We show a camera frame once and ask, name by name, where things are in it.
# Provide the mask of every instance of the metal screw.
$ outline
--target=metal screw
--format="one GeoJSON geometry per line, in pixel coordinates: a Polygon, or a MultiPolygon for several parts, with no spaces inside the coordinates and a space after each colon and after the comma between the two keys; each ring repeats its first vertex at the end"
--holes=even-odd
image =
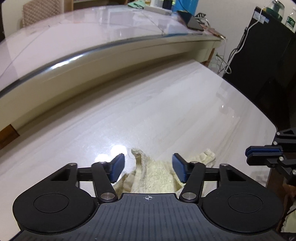
{"type": "Polygon", "coordinates": [[[196,198],[196,194],[193,192],[186,192],[186,193],[182,194],[182,197],[187,200],[192,200],[192,199],[196,198]]]}
{"type": "Polygon", "coordinates": [[[115,198],[115,195],[110,192],[105,192],[101,195],[101,198],[104,200],[111,200],[111,199],[115,198]]]}

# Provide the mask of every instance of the blue gripper pad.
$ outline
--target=blue gripper pad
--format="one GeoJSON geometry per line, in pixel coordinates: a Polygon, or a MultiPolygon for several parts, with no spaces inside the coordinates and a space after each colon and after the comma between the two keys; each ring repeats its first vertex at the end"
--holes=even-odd
{"type": "Polygon", "coordinates": [[[179,160],[175,154],[172,156],[172,164],[175,173],[180,179],[180,182],[186,183],[189,178],[189,174],[186,173],[185,164],[179,160]]]}
{"type": "Polygon", "coordinates": [[[122,170],[124,169],[125,158],[124,154],[117,155],[111,162],[111,172],[108,176],[111,183],[117,182],[122,170]]]}
{"type": "Polygon", "coordinates": [[[248,157],[252,153],[281,153],[281,150],[278,148],[247,148],[245,155],[248,157]]]}

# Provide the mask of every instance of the ribbed black surface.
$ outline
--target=ribbed black surface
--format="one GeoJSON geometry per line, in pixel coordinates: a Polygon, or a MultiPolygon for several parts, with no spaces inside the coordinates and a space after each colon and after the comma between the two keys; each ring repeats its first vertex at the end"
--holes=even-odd
{"type": "Polygon", "coordinates": [[[274,231],[238,235],[211,224],[196,204],[174,194],[124,194],[102,204],[85,225],[68,233],[40,235],[23,231],[14,241],[283,241],[274,231]]]}

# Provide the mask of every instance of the wooden table leg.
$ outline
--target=wooden table leg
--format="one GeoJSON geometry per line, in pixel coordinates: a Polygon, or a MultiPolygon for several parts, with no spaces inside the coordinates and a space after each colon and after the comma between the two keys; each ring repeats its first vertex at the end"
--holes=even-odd
{"type": "Polygon", "coordinates": [[[209,56],[208,60],[202,62],[202,64],[203,64],[204,66],[206,66],[206,67],[209,66],[209,64],[210,64],[210,62],[211,62],[211,59],[212,59],[212,57],[213,57],[213,55],[214,55],[214,52],[215,52],[215,48],[212,49],[212,51],[211,51],[211,53],[210,53],[210,56],[209,56]]]}
{"type": "Polygon", "coordinates": [[[0,150],[19,136],[12,125],[5,127],[0,131],[0,150]]]}

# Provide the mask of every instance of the white cable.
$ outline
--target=white cable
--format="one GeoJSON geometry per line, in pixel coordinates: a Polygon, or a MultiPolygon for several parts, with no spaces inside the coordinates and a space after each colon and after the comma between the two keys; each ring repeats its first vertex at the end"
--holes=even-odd
{"type": "MultiPolygon", "coordinates": [[[[271,0],[271,1],[268,3],[268,5],[266,5],[266,6],[263,7],[263,8],[268,7],[269,4],[272,3],[272,2],[273,2],[273,0],[271,0]]],[[[246,42],[246,39],[247,39],[247,36],[248,36],[248,33],[249,33],[250,28],[253,27],[253,26],[255,26],[255,25],[260,21],[260,17],[261,17],[261,13],[262,13],[263,8],[261,8],[261,11],[260,11],[259,18],[258,18],[257,22],[253,23],[253,24],[248,28],[242,46],[240,47],[239,50],[237,50],[237,51],[233,54],[233,56],[231,57],[231,59],[227,62],[227,66],[226,66],[226,70],[225,70],[225,71],[227,71],[227,69],[229,68],[229,64],[230,64],[231,60],[233,59],[233,57],[234,57],[237,53],[239,53],[239,52],[242,50],[242,48],[243,48],[243,46],[244,46],[244,43],[246,42]]]]}
{"type": "Polygon", "coordinates": [[[218,64],[218,61],[220,61],[221,62],[221,65],[223,66],[222,69],[218,70],[218,74],[220,74],[223,70],[227,74],[231,74],[232,73],[230,66],[228,66],[228,64],[226,63],[226,61],[224,60],[224,58],[222,58],[220,55],[216,54],[216,60],[217,60],[217,64],[218,64]]]}
{"type": "Polygon", "coordinates": [[[218,56],[216,55],[216,68],[217,68],[217,73],[219,72],[219,69],[218,69],[218,56]]]}
{"type": "Polygon", "coordinates": [[[218,69],[218,73],[220,73],[222,70],[221,70],[221,66],[223,65],[223,61],[224,61],[224,57],[225,57],[225,50],[226,50],[226,39],[223,37],[223,36],[220,36],[222,39],[224,39],[225,41],[225,45],[224,45],[224,53],[223,53],[223,59],[221,61],[221,64],[219,66],[219,69],[218,69]]]}
{"type": "Polygon", "coordinates": [[[205,20],[207,22],[207,25],[209,26],[209,28],[211,27],[209,21],[206,19],[206,18],[203,18],[203,17],[194,17],[196,20],[205,20]]]}

